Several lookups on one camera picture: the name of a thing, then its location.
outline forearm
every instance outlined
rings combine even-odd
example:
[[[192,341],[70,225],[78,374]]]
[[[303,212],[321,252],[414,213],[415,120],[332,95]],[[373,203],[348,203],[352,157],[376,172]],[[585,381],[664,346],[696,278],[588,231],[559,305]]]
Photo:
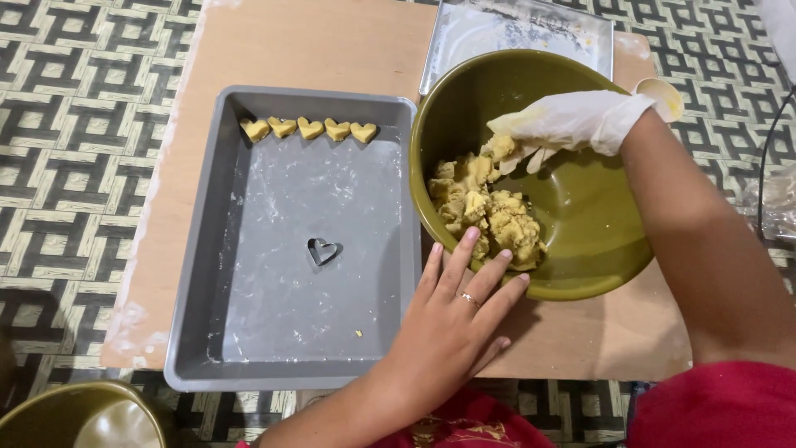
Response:
[[[399,430],[400,416],[370,374],[269,427],[252,448],[359,448]]]
[[[620,151],[694,360],[796,367],[796,308],[744,219],[652,109]]]

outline plastic bag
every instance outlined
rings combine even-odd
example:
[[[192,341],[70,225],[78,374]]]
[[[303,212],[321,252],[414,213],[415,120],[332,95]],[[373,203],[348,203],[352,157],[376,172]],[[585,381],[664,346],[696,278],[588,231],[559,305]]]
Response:
[[[750,180],[742,192],[743,206],[757,217],[758,179]],[[763,235],[767,239],[796,241],[796,165],[771,173],[763,181]]]

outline heart-shaped cookie cutter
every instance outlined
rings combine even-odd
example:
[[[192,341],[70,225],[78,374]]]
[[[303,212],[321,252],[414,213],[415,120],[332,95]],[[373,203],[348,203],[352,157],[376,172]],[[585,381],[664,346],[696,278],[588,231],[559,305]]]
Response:
[[[334,249],[334,252],[325,258],[321,258],[321,254],[318,253],[318,246],[320,246],[320,249],[331,247]],[[338,244],[326,242],[323,238],[310,238],[306,242],[306,248],[310,251],[310,256],[312,256],[312,261],[314,261],[316,266],[323,266],[329,263],[340,253],[340,246]]]

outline hand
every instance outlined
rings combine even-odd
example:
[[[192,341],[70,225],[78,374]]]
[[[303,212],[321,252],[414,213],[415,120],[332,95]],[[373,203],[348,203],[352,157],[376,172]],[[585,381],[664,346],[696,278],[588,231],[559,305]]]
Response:
[[[617,155],[630,128],[654,103],[642,94],[628,96],[609,90],[561,93],[499,116],[486,126],[495,134],[521,142],[522,151],[515,158],[535,153],[528,163],[528,173],[535,173],[561,149],[591,146],[599,154]]]
[[[529,282],[522,274],[491,294],[511,261],[509,250],[487,262],[466,286],[473,302],[458,292],[479,235],[477,227],[467,230],[441,277],[443,247],[434,244],[389,353],[369,373],[373,389],[388,394],[384,400],[403,426],[439,407],[511,344],[504,336],[490,342]]]

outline black cable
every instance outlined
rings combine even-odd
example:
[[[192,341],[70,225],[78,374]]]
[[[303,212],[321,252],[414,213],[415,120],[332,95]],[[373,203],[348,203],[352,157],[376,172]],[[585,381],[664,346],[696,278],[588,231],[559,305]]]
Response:
[[[796,84],[790,89],[790,93],[788,93],[788,96],[786,96],[785,100],[782,102],[782,106],[777,111],[777,115],[774,116],[774,123],[772,123],[771,127],[768,129],[766,143],[763,144],[763,153],[760,155],[760,177],[758,179],[757,192],[757,236],[761,241],[766,239],[766,237],[763,236],[763,180],[766,176],[766,156],[768,155],[768,144],[771,142],[771,137],[774,136],[774,129],[777,127],[779,117],[782,116],[782,111],[785,110],[785,107],[788,105],[788,101],[790,101],[790,98],[793,97],[794,93],[796,93]]]

